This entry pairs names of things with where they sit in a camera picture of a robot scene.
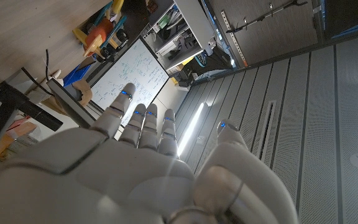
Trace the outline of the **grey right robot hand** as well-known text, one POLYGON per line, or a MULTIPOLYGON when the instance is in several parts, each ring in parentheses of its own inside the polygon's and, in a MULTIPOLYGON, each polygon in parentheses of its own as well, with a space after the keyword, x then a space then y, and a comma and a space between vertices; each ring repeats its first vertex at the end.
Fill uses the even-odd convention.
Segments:
POLYGON ((88 128, 52 136, 0 166, 0 223, 297 223, 279 177, 228 119, 198 173, 180 160, 172 110, 138 105, 119 139, 128 83, 88 128))

